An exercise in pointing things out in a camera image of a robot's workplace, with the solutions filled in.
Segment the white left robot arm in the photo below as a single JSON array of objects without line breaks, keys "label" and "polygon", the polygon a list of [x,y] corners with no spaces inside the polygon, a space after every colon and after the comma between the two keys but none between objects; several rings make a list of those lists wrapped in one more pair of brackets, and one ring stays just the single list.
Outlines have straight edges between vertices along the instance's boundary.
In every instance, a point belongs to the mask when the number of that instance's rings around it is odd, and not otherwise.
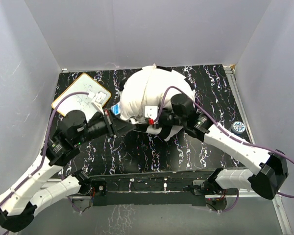
[{"label": "white left robot arm", "polygon": [[27,227],[39,212],[73,194],[87,195],[91,179],[78,170],[46,189],[41,187],[79,153],[79,146],[99,137],[120,137],[136,126],[114,115],[109,109],[90,120],[81,110],[68,112],[48,138],[31,167],[0,195],[0,226],[11,232]]}]

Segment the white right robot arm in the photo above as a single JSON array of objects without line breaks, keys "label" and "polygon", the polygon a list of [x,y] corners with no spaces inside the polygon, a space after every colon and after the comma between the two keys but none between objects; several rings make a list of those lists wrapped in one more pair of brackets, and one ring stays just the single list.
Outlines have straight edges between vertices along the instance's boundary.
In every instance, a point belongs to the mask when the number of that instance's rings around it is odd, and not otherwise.
[{"label": "white right robot arm", "polygon": [[228,188],[251,189],[271,200],[289,175],[283,152],[258,147],[231,133],[185,93],[147,99],[144,115],[149,124],[182,127],[191,137],[218,148],[245,166],[238,170],[215,170],[207,180],[214,194]]}]

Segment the white pillow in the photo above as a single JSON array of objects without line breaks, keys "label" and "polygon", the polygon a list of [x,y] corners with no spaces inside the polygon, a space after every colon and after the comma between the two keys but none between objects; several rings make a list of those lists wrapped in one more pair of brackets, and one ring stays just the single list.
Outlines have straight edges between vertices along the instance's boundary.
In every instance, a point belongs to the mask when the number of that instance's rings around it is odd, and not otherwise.
[{"label": "white pillow", "polygon": [[195,86],[181,73],[160,66],[145,66],[120,82],[120,119],[135,123],[137,132],[157,135],[168,141],[177,134],[182,126],[160,125],[153,128],[145,119],[145,106],[161,106],[163,96],[164,110],[172,110],[170,99],[179,93],[174,86],[182,90],[191,99],[195,98]]}]

